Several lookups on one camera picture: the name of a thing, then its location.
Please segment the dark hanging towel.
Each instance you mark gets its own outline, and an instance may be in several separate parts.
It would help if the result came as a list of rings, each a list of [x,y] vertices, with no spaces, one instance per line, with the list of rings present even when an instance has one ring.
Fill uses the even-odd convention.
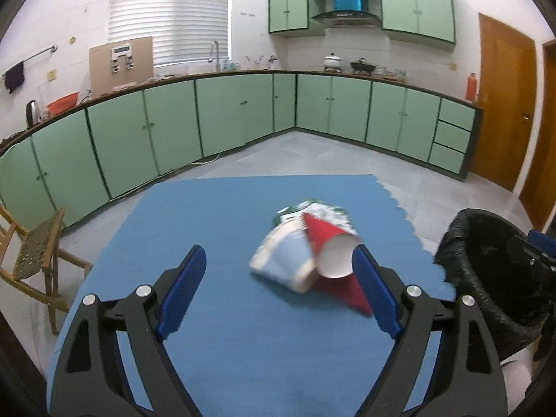
[[[24,82],[25,62],[20,61],[6,71],[4,75],[4,84],[9,93],[14,93]]]

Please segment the green white carton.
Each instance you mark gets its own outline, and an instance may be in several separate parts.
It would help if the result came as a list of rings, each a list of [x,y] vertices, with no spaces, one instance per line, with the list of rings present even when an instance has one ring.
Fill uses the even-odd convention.
[[[351,235],[357,235],[349,213],[340,206],[332,205],[319,199],[307,199],[298,204],[279,210],[272,219],[276,227],[291,219],[303,221],[303,214],[311,215],[314,219],[325,221]]]

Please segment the red thermos flask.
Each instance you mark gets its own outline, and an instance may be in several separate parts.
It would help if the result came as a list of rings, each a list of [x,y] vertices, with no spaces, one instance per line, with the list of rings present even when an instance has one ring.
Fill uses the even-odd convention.
[[[478,80],[476,73],[470,73],[466,78],[466,101],[474,102],[477,94]]]

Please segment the brown wooden door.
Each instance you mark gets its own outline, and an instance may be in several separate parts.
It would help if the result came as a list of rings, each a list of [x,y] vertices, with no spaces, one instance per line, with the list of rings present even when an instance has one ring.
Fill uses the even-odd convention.
[[[543,46],[545,84],[542,118],[527,180],[519,196],[532,227],[543,231],[555,208],[555,41]]]
[[[513,190],[528,148],[536,101],[535,42],[502,22],[479,15],[482,122],[470,170]]]

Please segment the steel electric kettle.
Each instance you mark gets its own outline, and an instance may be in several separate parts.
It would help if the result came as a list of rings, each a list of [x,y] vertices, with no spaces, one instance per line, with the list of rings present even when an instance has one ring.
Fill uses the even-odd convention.
[[[25,105],[26,126],[31,128],[40,121],[41,110],[36,100],[30,100]]]

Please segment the red paper cup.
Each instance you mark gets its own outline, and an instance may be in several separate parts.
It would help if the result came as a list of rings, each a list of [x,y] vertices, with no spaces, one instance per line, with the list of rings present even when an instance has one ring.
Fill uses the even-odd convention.
[[[352,269],[352,253],[361,243],[359,236],[308,213],[303,213],[303,223],[317,271],[313,289],[371,316],[371,306]]]

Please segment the blue foam mat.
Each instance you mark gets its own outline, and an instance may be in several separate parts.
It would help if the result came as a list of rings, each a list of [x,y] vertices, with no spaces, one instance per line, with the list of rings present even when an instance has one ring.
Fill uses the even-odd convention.
[[[429,296],[453,299],[443,269],[371,175],[159,183],[111,238],[78,296],[128,296],[200,245],[203,280],[164,345],[201,413],[352,416],[379,376],[392,339],[373,318],[332,296],[298,295],[249,268],[275,214],[306,199],[344,208],[379,264]]]

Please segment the light blue paper cup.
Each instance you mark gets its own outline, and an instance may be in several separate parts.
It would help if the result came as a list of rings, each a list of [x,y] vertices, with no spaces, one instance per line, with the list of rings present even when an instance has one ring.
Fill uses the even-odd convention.
[[[250,270],[297,294],[306,293],[319,278],[303,224],[283,222],[272,229],[257,248]]]

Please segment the green lower kitchen cabinets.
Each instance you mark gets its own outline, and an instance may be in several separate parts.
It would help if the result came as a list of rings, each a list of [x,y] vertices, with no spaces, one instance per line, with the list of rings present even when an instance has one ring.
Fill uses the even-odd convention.
[[[1,151],[1,202],[25,228],[72,226],[199,160],[290,130],[359,143],[465,179],[478,106],[377,78],[244,72],[167,79],[76,106]]]

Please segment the black wok pan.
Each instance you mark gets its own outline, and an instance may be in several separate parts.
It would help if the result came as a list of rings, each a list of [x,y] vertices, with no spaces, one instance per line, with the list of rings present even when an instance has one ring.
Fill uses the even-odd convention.
[[[357,61],[352,61],[350,65],[354,74],[371,75],[376,69],[376,67],[372,64],[369,64],[368,61],[365,60],[365,58],[361,58]]]

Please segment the wall towel rail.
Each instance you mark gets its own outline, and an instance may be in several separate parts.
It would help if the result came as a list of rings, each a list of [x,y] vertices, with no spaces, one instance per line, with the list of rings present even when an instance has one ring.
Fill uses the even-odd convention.
[[[42,54],[48,53],[48,52],[54,53],[54,52],[57,50],[57,48],[58,48],[58,45],[57,45],[57,44],[53,44],[53,45],[49,46],[48,48],[45,48],[45,49],[43,49],[43,50],[41,50],[41,51],[38,51],[36,54],[34,54],[34,55],[30,56],[30,57],[27,57],[27,58],[23,59],[23,60],[21,61],[21,63],[28,62],[28,61],[30,61],[31,59],[33,59],[33,58],[35,58],[35,57],[38,57],[38,56],[40,56],[40,55],[42,55]]]

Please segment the black bin with liner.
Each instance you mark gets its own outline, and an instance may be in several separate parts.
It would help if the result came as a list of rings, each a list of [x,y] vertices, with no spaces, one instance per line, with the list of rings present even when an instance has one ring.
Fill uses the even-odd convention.
[[[474,297],[501,360],[534,342],[554,312],[540,274],[508,253],[513,237],[526,235],[497,214],[467,208],[450,223],[433,258],[456,296]]]

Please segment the white cooking pot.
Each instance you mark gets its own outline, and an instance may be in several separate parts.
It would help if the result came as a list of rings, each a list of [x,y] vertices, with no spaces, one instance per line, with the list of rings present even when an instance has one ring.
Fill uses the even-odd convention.
[[[334,53],[323,57],[323,69],[326,72],[342,72],[342,59]]]

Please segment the brown cardboard box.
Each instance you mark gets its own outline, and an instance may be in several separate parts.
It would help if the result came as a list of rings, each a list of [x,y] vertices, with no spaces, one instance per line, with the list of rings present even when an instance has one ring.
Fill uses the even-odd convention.
[[[110,42],[89,52],[90,90],[93,98],[154,76],[153,38]]]

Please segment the orange plastic basin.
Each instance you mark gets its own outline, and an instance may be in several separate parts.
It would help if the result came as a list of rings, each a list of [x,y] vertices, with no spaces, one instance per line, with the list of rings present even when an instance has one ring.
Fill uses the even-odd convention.
[[[56,99],[46,106],[46,109],[51,117],[57,116],[65,111],[74,108],[77,105],[78,92],[73,92],[63,97]]]

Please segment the range hood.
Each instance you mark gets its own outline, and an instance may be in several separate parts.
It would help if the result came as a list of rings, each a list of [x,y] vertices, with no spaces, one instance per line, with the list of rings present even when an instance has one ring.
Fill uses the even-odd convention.
[[[313,20],[328,28],[353,26],[382,27],[382,22],[376,15],[364,11],[334,10],[314,16]]]

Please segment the wooden folding chair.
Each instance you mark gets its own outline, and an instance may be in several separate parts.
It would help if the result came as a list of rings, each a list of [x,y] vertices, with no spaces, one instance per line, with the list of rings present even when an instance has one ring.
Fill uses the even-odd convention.
[[[57,312],[68,313],[69,305],[59,293],[58,261],[63,260],[81,268],[88,276],[93,264],[59,246],[65,209],[61,208],[36,228],[27,230],[1,206],[1,264],[9,248],[19,241],[15,259],[10,267],[1,267],[1,279],[31,299],[46,306],[51,332],[59,335]]]

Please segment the chrome sink faucet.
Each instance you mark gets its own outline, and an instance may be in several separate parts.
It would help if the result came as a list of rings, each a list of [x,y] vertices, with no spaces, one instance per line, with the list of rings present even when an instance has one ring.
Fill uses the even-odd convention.
[[[218,41],[211,41],[210,53],[208,57],[208,62],[213,63],[215,71],[218,73],[221,70],[220,64],[220,44]]]

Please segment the white window blind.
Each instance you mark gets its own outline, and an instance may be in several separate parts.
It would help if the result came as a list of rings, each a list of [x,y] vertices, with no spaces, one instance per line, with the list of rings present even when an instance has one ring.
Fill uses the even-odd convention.
[[[109,0],[110,42],[153,38],[155,66],[229,56],[229,0]]]

